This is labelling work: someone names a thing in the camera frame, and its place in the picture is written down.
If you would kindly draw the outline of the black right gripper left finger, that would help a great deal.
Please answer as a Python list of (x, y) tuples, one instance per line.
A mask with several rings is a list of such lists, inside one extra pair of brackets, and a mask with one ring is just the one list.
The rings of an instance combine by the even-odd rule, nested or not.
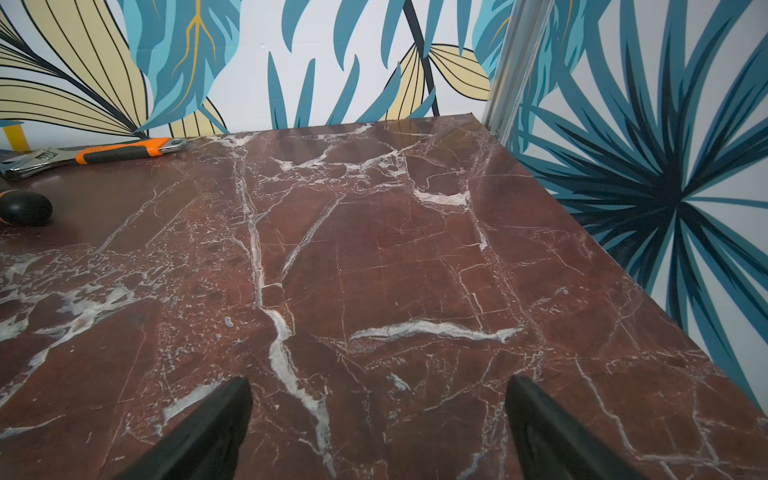
[(128, 466), (118, 479), (232, 479), (251, 417), (245, 377), (217, 387), (175, 429)]

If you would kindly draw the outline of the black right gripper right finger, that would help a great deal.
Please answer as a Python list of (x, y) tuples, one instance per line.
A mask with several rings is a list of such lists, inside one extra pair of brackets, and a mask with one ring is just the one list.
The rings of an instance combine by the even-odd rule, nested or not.
[(532, 379), (514, 375), (505, 410), (525, 479), (642, 479)]

